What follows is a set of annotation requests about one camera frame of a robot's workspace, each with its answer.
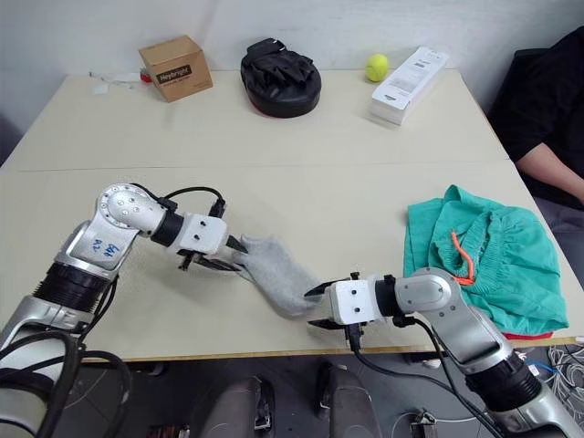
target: cardboard box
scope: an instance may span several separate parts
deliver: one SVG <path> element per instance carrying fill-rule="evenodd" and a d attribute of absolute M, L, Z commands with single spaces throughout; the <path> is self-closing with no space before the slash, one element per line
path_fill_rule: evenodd
<path fill-rule="evenodd" d="M 141 48 L 140 55 L 169 102 L 213 86 L 203 50 L 187 35 Z"/>
<path fill-rule="evenodd" d="M 448 55 L 420 47 L 373 91 L 371 112 L 401 125 L 432 88 Z"/>

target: white package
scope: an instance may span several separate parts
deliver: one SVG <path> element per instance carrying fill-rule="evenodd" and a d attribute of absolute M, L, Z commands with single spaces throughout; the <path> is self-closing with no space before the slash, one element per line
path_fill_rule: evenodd
<path fill-rule="evenodd" d="M 432 88 L 447 60 L 445 53 L 419 47 L 373 91 L 371 112 L 401 125 Z"/>

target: tennis ball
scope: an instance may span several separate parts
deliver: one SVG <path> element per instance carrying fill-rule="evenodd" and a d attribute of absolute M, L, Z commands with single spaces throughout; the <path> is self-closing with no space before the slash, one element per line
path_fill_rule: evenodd
<path fill-rule="evenodd" d="M 381 53 L 376 53 L 367 61 L 367 67 L 365 67 L 365 74 L 367 78 L 373 82 L 380 82 L 387 75 L 387 71 L 390 69 L 390 61 L 385 55 Z"/>

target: white wall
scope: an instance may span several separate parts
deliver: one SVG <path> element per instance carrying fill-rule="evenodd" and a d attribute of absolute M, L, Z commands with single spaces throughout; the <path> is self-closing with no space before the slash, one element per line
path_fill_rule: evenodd
<path fill-rule="evenodd" d="M 398 65 L 428 45 L 487 108 L 516 49 L 582 23 L 582 0 L 0 0 L 0 122 L 24 131 L 67 73 L 136 71 L 139 47 L 183 33 L 218 69 L 261 37 L 319 68 L 362 68 L 378 51 Z"/>

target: tangled wires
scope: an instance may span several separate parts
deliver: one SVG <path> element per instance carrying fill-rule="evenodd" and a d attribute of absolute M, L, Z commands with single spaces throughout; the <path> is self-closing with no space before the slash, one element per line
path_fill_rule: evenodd
<path fill-rule="evenodd" d="M 580 427 L 584 425 L 584 347 L 570 351 L 569 346 L 550 347 L 551 365 L 558 370 L 548 379 L 551 389 L 572 414 Z"/>

